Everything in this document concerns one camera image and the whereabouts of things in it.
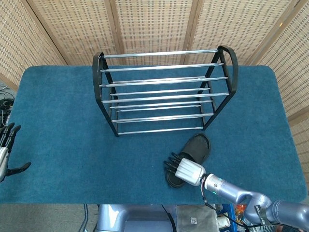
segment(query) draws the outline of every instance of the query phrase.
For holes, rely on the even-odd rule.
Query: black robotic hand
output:
[[[0,129],[0,182],[2,182],[6,176],[22,173],[31,165],[31,163],[28,162],[20,168],[8,169],[8,161],[15,136],[21,126],[16,126],[15,128],[13,127],[14,123],[11,123]]]

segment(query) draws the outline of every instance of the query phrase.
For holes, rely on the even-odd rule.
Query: blue carpet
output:
[[[204,68],[155,71],[149,78],[204,73]],[[135,71],[114,78],[143,79],[147,74]],[[215,68],[214,76],[221,75],[221,69]],[[214,88],[224,91],[220,85]],[[32,165],[1,183],[1,203],[202,203],[197,187],[170,188],[163,166],[172,151],[180,152],[200,131],[115,137],[95,102],[90,66],[27,69],[10,121],[22,129],[9,167],[28,161]],[[185,127],[187,123],[200,125],[200,120],[165,123],[145,126]],[[129,124],[120,129],[129,130]],[[307,195],[276,78],[269,67],[239,67],[237,93],[205,133],[212,145],[204,163],[208,172],[273,200],[299,202]],[[206,197],[211,203],[226,202],[211,193]]]

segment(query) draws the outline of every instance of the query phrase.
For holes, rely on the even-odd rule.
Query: woven panel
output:
[[[117,54],[105,1],[31,0],[30,4],[69,64],[92,64],[93,55],[101,51]]]
[[[125,53],[182,51],[191,0],[118,0]],[[180,55],[128,58],[128,64],[179,64]]]
[[[19,86],[33,65],[65,64],[20,0],[0,1],[0,74]]]
[[[299,160],[309,182],[309,118],[291,127]]]
[[[207,0],[204,1],[192,49],[234,49],[239,64],[245,64],[270,32],[289,0]],[[203,63],[211,55],[189,55],[188,63]]]
[[[309,2],[259,61],[275,71],[287,116],[309,106],[308,18]]]

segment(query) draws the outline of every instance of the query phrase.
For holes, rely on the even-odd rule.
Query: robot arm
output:
[[[14,144],[15,136],[21,126],[15,128],[14,123],[0,129],[0,182],[6,176],[14,175],[25,171],[31,163],[26,163],[20,168],[8,169],[8,161]]]
[[[261,193],[246,191],[213,174],[205,174],[206,171],[201,165],[182,159],[175,175],[191,185],[202,185],[202,188],[234,204],[248,199],[244,216],[252,224],[278,223],[309,230],[309,205],[283,201],[272,202],[269,197]]]

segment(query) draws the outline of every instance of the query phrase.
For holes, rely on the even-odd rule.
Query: slide sandal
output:
[[[200,133],[193,136],[184,146],[182,151],[177,155],[172,152],[169,162],[164,161],[166,165],[166,181],[173,188],[182,187],[185,182],[175,176],[175,172],[180,161],[183,158],[202,164],[209,156],[211,144],[206,135]]]

